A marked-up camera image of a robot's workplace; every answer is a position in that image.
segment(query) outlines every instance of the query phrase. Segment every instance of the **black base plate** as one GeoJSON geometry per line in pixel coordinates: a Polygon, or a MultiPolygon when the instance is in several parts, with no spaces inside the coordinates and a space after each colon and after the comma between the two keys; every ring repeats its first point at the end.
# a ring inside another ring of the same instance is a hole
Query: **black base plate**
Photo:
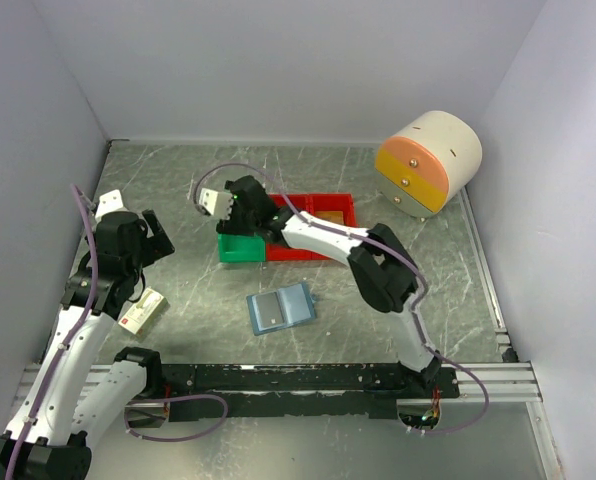
{"type": "MultiPolygon", "coordinates": [[[[163,365],[171,395],[215,393],[229,405],[230,417],[285,415],[368,415],[396,419],[398,399],[430,399],[438,386],[443,398],[457,398],[456,372],[443,367],[433,382],[399,363],[304,365],[163,365]]],[[[217,402],[171,404],[169,420],[217,418],[217,402]]]]}

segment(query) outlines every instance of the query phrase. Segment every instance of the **blue object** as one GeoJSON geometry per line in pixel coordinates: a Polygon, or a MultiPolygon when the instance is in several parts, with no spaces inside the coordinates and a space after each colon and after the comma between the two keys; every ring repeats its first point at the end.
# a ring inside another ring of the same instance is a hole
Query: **blue object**
{"type": "Polygon", "coordinates": [[[305,282],[249,295],[247,305],[254,335],[275,332],[316,318],[314,301],[305,282]]]}

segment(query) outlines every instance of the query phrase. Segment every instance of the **green tray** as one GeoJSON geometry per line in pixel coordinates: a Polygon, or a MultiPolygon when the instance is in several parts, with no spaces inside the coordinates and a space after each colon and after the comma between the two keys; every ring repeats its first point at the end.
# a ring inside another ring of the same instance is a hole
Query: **green tray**
{"type": "Polygon", "coordinates": [[[264,262],[265,241],[260,237],[218,234],[218,254],[223,263],[264,262]]]}

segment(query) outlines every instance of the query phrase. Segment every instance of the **cable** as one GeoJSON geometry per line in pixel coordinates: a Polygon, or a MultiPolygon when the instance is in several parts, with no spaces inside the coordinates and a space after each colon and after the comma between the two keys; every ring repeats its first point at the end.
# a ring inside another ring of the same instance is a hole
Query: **cable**
{"type": "MultiPolygon", "coordinates": [[[[89,295],[87,296],[87,301],[85,302],[85,307],[80,314],[80,318],[76,322],[76,324],[69,330],[67,336],[62,341],[62,344],[67,346],[73,340],[73,338],[78,333],[78,330],[83,326],[89,312],[91,311],[91,307],[93,306],[95,297],[96,297],[96,289],[98,288],[98,257],[96,255],[96,244],[94,242],[94,232],[91,226],[91,222],[89,221],[89,212],[85,203],[87,205],[92,205],[93,203],[89,200],[80,189],[72,184],[71,185],[71,193],[76,200],[76,204],[78,205],[78,211],[80,212],[80,216],[82,218],[82,223],[85,227],[85,234],[87,236],[87,242],[89,243],[89,253],[91,255],[91,283],[89,285],[89,295]]],[[[7,472],[5,473],[5,480],[13,480],[14,478],[14,470],[16,469],[16,462],[18,460],[18,456],[20,455],[20,449],[22,448],[23,443],[27,439],[27,435],[29,435],[29,431],[33,425],[34,419],[38,414],[38,410],[42,405],[45,397],[47,396],[47,391],[49,390],[49,385],[51,384],[51,379],[53,378],[54,374],[56,373],[56,369],[58,368],[58,363],[62,358],[63,353],[66,349],[59,348],[56,350],[53,358],[49,362],[49,367],[47,367],[47,372],[43,377],[42,381],[40,382],[40,386],[38,387],[38,393],[36,394],[36,398],[34,398],[33,403],[31,404],[31,408],[29,409],[29,413],[27,414],[27,419],[24,422],[22,430],[18,435],[18,439],[14,444],[13,451],[11,452],[11,456],[9,457],[9,463],[7,464],[7,472]]]]}
{"type": "Polygon", "coordinates": [[[140,272],[140,281],[142,282],[142,290],[140,291],[140,295],[136,298],[130,298],[127,300],[129,303],[138,303],[138,301],[142,298],[142,294],[145,293],[145,289],[147,288],[147,282],[145,281],[145,274],[144,272],[140,272]]]}
{"type": "Polygon", "coordinates": [[[269,182],[269,185],[271,185],[272,187],[274,187],[276,190],[278,190],[280,192],[280,195],[282,196],[283,200],[285,201],[285,203],[287,204],[287,206],[291,209],[291,211],[293,212],[294,215],[296,215],[298,217],[298,219],[300,219],[301,221],[319,228],[321,230],[324,230],[326,232],[330,232],[330,233],[334,233],[336,235],[341,235],[344,237],[351,237],[354,240],[359,240],[361,242],[364,243],[368,243],[370,245],[373,245],[374,247],[379,248],[380,250],[382,250],[385,253],[388,253],[389,255],[391,255],[392,257],[394,257],[396,260],[398,260],[400,263],[402,263],[403,265],[405,265],[409,270],[411,270],[411,272],[416,276],[416,279],[418,280],[418,284],[419,284],[419,293],[416,296],[416,298],[414,298],[414,300],[411,302],[410,305],[410,312],[411,315],[413,317],[414,320],[414,324],[416,326],[416,330],[418,331],[418,336],[420,337],[421,342],[423,343],[423,345],[425,346],[425,348],[427,349],[427,351],[429,353],[431,353],[434,357],[438,358],[441,362],[443,363],[447,363],[449,365],[451,365],[452,367],[454,367],[457,370],[460,370],[461,372],[467,374],[469,377],[471,377],[474,382],[476,382],[476,384],[480,387],[480,389],[482,390],[483,396],[484,396],[484,403],[483,403],[483,407],[481,409],[481,411],[471,420],[462,423],[460,425],[457,425],[455,427],[450,427],[450,428],[444,428],[441,430],[432,430],[429,432],[424,432],[421,431],[421,434],[425,435],[425,436],[436,436],[436,435],[444,435],[444,434],[448,434],[448,433],[455,433],[458,432],[460,430],[463,430],[465,428],[468,428],[470,426],[472,426],[473,424],[475,424],[476,422],[478,422],[486,413],[487,410],[489,409],[489,392],[487,392],[487,387],[485,387],[485,384],[468,368],[463,367],[462,365],[449,360],[447,357],[445,357],[444,355],[440,354],[439,352],[435,351],[433,348],[431,348],[428,345],[427,342],[427,338],[425,336],[424,333],[424,329],[422,327],[422,320],[420,319],[420,314],[418,312],[418,307],[420,305],[420,302],[422,302],[423,298],[425,298],[425,296],[427,295],[427,293],[429,292],[429,284],[427,283],[427,280],[425,279],[425,277],[423,276],[423,274],[420,272],[420,270],[411,262],[409,261],[407,258],[405,258],[403,255],[401,255],[400,253],[398,253],[397,251],[395,251],[394,249],[388,247],[387,245],[384,245],[372,238],[368,238],[368,237],[363,237],[361,235],[357,235],[355,233],[351,233],[348,234],[348,232],[346,232],[345,230],[339,229],[339,228],[335,228],[335,227],[330,227],[327,225],[322,225],[318,222],[309,222],[301,213],[300,211],[296,208],[296,206],[291,202],[291,200],[289,200],[289,197],[287,196],[287,194],[285,192],[282,191],[282,189],[279,189],[273,179],[271,177],[269,177],[265,172],[263,172],[262,170],[252,166],[252,165],[248,165],[246,163],[238,163],[238,162],[228,162],[228,163],[223,163],[221,165],[218,165],[216,167],[211,168],[210,170],[208,170],[207,172],[205,172],[199,179],[198,182],[196,183],[196,185],[193,188],[193,201],[194,201],[194,206],[196,208],[196,210],[198,210],[200,213],[202,213],[203,215],[206,214],[207,212],[205,211],[205,209],[202,207],[202,205],[200,205],[200,203],[198,202],[198,191],[200,190],[200,186],[202,185],[202,183],[205,181],[205,179],[207,177],[209,177],[212,173],[214,173],[217,170],[220,170],[221,168],[225,168],[225,167],[245,167],[245,168],[249,168],[251,170],[254,170],[255,172],[257,172],[259,175],[261,175],[267,182],[269,182]]]}
{"type": "Polygon", "coordinates": [[[150,435],[141,435],[140,433],[136,432],[133,428],[129,426],[129,416],[128,413],[125,412],[124,419],[125,419],[125,428],[126,432],[129,435],[132,435],[140,440],[148,440],[150,442],[161,442],[161,443],[178,443],[178,442],[186,442],[188,440],[195,440],[200,437],[204,437],[209,435],[211,432],[216,430],[220,427],[225,420],[227,420],[227,414],[229,413],[229,407],[227,406],[227,402],[224,398],[219,397],[218,395],[211,395],[208,393],[201,393],[195,395],[186,395],[184,397],[174,397],[174,398],[158,398],[158,399],[149,399],[149,403],[176,403],[176,402],[187,402],[187,401],[194,401],[194,400],[214,400],[222,405],[222,415],[220,419],[214,423],[211,427],[203,430],[200,433],[195,433],[193,435],[189,435],[187,437],[179,437],[179,438],[161,438],[161,437],[152,437],[150,435]]]}

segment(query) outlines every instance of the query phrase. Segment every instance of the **marble surface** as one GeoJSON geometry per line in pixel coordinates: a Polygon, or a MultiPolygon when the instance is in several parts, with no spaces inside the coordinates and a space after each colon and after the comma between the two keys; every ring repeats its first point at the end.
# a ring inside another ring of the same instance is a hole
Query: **marble surface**
{"type": "MultiPolygon", "coordinates": [[[[352,193],[358,225],[389,225],[427,276],[431,291],[422,314],[437,347],[462,362],[501,361],[458,198],[426,222],[410,218],[376,190],[373,159],[370,148],[114,143],[97,195],[118,188],[130,209],[154,209],[176,253],[145,270],[147,284],[167,297],[168,309],[140,339],[115,327],[97,363],[111,363],[126,345],[158,350],[167,363],[395,361],[382,314],[363,302],[346,267],[333,261],[219,262],[215,221],[195,211],[191,188],[210,167],[234,161],[265,169],[290,193],[352,193]],[[304,279],[319,300],[318,318],[255,337],[245,297],[304,279]]],[[[248,173],[223,169],[207,186],[222,188],[225,180],[248,173]]]]}

